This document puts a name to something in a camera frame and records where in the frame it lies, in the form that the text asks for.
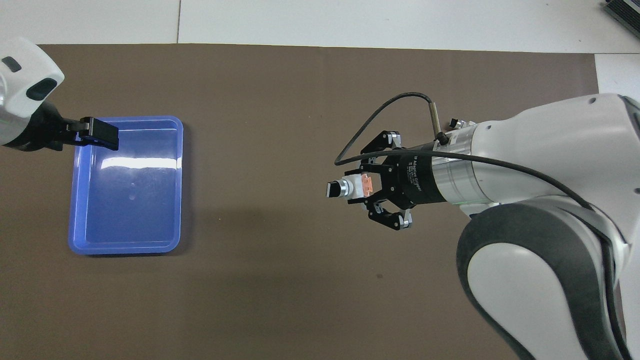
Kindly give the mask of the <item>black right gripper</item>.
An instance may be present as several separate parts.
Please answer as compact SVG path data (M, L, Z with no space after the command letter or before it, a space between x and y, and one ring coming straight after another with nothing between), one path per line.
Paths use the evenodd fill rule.
M361 155L386 150L402 150L402 138L397 131L383 130L360 151ZM361 160L359 173L397 174L391 182L394 187L390 197L369 196L349 198L347 203L360 204L367 212L368 219L395 231L410 228L413 219L410 210L416 205L444 203L435 182L432 169L432 157L422 155L395 155L377 162L370 156ZM398 211L390 212L383 207L389 201Z

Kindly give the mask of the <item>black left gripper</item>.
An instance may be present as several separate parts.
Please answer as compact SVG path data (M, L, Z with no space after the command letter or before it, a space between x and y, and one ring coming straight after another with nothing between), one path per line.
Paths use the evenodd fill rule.
M70 144L74 146L96 146L111 151L119 150L118 127L92 116L73 120L67 125L67 120L50 102L39 105L30 116L25 130L4 147L23 152L43 149L60 152L64 147L60 139L66 130L71 133Z

